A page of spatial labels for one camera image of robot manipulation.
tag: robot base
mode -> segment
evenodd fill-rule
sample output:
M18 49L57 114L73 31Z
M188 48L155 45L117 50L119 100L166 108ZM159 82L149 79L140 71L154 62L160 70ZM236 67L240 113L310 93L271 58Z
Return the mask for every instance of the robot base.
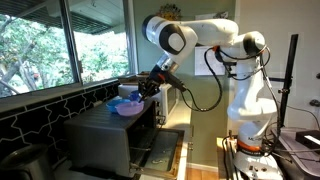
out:
M233 164L252 179L283 179L281 170L272 156L250 156L237 152Z

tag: floor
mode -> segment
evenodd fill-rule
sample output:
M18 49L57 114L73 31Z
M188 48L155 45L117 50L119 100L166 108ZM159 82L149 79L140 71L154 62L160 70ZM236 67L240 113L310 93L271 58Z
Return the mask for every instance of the floor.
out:
M204 171L199 169L187 168L186 180L217 180L218 172Z

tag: countertop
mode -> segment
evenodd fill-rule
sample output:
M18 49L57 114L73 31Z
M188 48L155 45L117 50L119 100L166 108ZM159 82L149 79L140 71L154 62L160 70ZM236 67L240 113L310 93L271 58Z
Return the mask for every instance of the countertop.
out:
M167 123L162 128L184 130L184 139L179 163L178 180L184 180L187 166L188 142L190 141L191 109L183 101L180 101L172 114L169 115ZM67 160L55 170L56 180L104 180L102 178L89 176L80 172L70 171L71 161ZM147 175L141 175L140 180L160 180Z

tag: black tile backsplash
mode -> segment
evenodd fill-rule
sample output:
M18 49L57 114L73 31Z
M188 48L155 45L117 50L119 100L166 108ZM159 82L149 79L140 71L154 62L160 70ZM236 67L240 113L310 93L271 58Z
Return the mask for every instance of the black tile backsplash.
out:
M68 154L64 121L118 95L118 81L0 112L0 161L30 144L47 144L53 165Z

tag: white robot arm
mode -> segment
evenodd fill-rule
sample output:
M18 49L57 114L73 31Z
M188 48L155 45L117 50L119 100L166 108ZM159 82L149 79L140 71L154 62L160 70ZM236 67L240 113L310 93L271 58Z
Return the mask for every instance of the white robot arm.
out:
M199 21L167 21L149 16L142 26L144 37L163 50L145 82L139 82L141 101L159 92L162 83L169 83L181 92L186 86L173 73L194 50L195 46L212 46L218 60L236 62L237 91L228 107L232 120L249 121L239 129L238 151L234 164L251 178L278 179L275 160L264 157L261 151L263 132L275 114L275 102L257 98L263 88L263 73L260 57L266 48L264 37L259 32L238 35L238 26L227 19ZM252 167L267 169L257 172Z

